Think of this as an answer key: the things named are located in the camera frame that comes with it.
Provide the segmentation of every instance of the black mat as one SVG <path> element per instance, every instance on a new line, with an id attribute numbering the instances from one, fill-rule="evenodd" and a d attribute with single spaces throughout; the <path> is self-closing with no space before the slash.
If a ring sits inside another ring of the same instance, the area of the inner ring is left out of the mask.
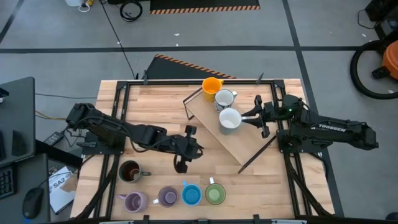
<path id="1" fill-rule="evenodd" d="M 208 77 L 235 78 L 212 69 L 159 54 L 155 56 L 147 69 L 148 79 L 187 79 Z"/>
<path id="2" fill-rule="evenodd" d="M 258 10 L 258 0 L 151 0 L 151 14 Z"/>

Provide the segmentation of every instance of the gray floor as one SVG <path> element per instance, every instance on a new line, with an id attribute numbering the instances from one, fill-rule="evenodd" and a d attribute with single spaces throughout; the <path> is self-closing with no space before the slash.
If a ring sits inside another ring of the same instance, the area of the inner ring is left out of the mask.
<path id="1" fill-rule="evenodd" d="M 302 46 L 357 46 L 377 39 L 373 30 L 356 24 L 356 13 L 369 0 L 289 0 Z M 280 0 L 260 0 L 260 11 L 149 15 L 127 23 L 116 6 L 106 5 L 111 22 L 125 47 L 175 47 L 220 45 L 293 46 L 284 6 Z M 0 29 L 12 14 L 16 1 L 0 1 Z M 363 23 L 371 25 L 363 14 Z M 63 0 L 25 0 L 0 49 L 67 49 L 119 47 L 102 7 L 80 13 Z M 159 52 L 128 52 L 137 73 L 142 74 Z M 294 51 L 191 51 L 161 52 L 190 63 L 239 78 L 302 78 Z M 380 148 L 362 151 L 335 143 L 330 156 L 347 217 L 385 218 L 398 212 L 398 152 L 395 145 L 396 100 L 377 101 L 360 95 L 349 79 L 353 52 L 303 52 L 308 76 L 320 114 L 366 121 L 377 131 Z M 380 57 L 367 52 L 359 62 L 364 83 L 372 90 L 398 91 L 390 80 L 373 81 L 370 71 Z M 0 54 L 0 83 L 22 77 L 36 79 L 36 92 L 68 96 L 96 96 L 101 80 L 129 79 L 132 74 L 124 55 L 117 53 Z M 65 117 L 76 102 L 36 96 L 36 109 Z M 64 122 L 37 119 L 37 139 L 44 140 Z M 65 142 L 58 147 L 69 151 Z M 54 216 L 63 220 L 70 210 Z"/>

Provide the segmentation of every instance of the white mug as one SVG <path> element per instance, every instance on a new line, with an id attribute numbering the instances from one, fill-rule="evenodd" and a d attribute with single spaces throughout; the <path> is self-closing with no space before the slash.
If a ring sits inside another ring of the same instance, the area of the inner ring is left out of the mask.
<path id="1" fill-rule="evenodd" d="M 218 90 L 214 100 L 214 106 L 218 112 L 230 108 L 238 93 L 229 90 Z"/>
<path id="2" fill-rule="evenodd" d="M 239 111 L 233 108 L 223 109 L 218 116 L 220 123 L 220 132 L 222 134 L 231 134 L 239 125 L 241 125 L 242 120 L 247 119 L 247 117 L 242 117 Z"/>

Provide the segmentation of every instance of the computer mouse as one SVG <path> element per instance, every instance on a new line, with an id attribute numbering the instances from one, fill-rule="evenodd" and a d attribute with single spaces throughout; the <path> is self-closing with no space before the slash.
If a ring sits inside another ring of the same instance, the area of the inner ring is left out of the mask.
<path id="1" fill-rule="evenodd" d="M 36 187 L 30 189 L 24 198 L 24 202 L 22 204 L 22 213 L 25 218 L 33 219 L 35 218 L 42 207 L 42 199 L 43 199 L 43 189 L 40 187 Z"/>

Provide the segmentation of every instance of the logo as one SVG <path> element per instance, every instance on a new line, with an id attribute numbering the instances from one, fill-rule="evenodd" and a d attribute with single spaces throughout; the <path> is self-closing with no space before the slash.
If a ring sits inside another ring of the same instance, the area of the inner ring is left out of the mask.
<path id="1" fill-rule="evenodd" d="M 334 131 L 341 131 L 341 132 L 345 132 L 346 131 L 346 129 L 344 129 L 344 128 L 337 128 L 337 127 L 324 125 L 324 124 L 318 124 L 318 125 L 319 125 L 319 128 L 325 128 L 325 129 L 334 130 Z"/>

